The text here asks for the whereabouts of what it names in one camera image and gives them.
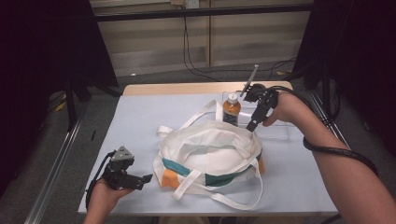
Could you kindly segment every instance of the bottle cap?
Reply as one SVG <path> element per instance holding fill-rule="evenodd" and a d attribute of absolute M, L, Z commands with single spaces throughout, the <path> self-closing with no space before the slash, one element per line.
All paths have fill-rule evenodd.
<path fill-rule="evenodd" d="M 236 104 L 238 102 L 238 95 L 236 95 L 235 93 L 230 93 L 228 95 L 228 99 L 227 99 L 228 103 L 230 104 Z"/>

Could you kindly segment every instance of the bottle label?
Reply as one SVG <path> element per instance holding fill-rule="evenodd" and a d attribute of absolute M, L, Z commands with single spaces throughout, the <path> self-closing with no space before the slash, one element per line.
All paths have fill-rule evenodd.
<path fill-rule="evenodd" d="M 227 114 L 223 112 L 223 121 L 238 126 L 238 116 Z"/>

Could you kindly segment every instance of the table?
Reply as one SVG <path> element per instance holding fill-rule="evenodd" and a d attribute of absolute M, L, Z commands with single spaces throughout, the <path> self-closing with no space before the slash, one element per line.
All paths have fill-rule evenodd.
<path fill-rule="evenodd" d="M 125 146 L 134 154 L 130 175 L 153 174 L 152 162 L 161 139 L 158 126 L 179 128 L 209 101 L 223 100 L 227 91 L 238 91 L 243 82 L 145 84 L 128 86 L 120 98 L 114 119 L 92 168 L 91 181 L 105 155 Z M 261 82 L 266 87 L 289 82 Z M 254 107 L 242 102 L 243 108 Z M 303 146 L 303 135 L 294 126 L 259 127 L 256 130 L 281 128 L 286 135 L 258 134 L 263 141 L 262 156 L 266 172 L 262 175 L 264 192 L 253 210 L 240 211 L 202 195 L 184 195 L 180 201 L 172 198 L 173 189 L 160 188 L 154 176 L 142 190 L 122 198 L 113 215 L 129 216 L 313 216 L 337 212 L 320 177 L 312 153 Z M 220 189 L 219 192 L 240 203 L 251 202 L 259 193 L 257 179 Z M 85 195 L 78 209 L 85 213 Z"/>

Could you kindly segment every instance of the white tabletop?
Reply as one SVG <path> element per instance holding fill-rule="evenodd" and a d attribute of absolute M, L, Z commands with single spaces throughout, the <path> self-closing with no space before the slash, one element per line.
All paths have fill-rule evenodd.
<path fill-rule="evenodd" d="M 152 163 L 159 151 L 161 138 L 156 136 L 160 125 L 178 129 L 193 114 L 211 100 L 223 101 L 224 92 L 209 94 L 151 94 L 123 95 L 92 173 L 92 180 L 105 155 L 120 146 L 134 154 L 130 175 L 154 174 Z M 240 102 L 243 112 L 252 112 L 255 104 Z M 200 121 L 213 119 L 205 115 Z M 154 175 L 142 190 L 120 199 L 113 215 L 131 216 L 312 216 L 332 214 L 337 210 L 330 199 L 312 153 L 303 146 L 303 135 L 292 125 L 264 128 L 256 132 L 263 142 L 262 157 L 265 173 L 262 174 L 264 191 L 254 210 L 240 211 L 215 202 L 206 196 L 184 195 L 180 201 L 172 198 L 173 189 L 161 188 Z M 240 202 L 254 201 L 259 194 L 258 179 L 232 184 L 219 192 Z M 78 209 L 85 213 L 85 195 Z"/>

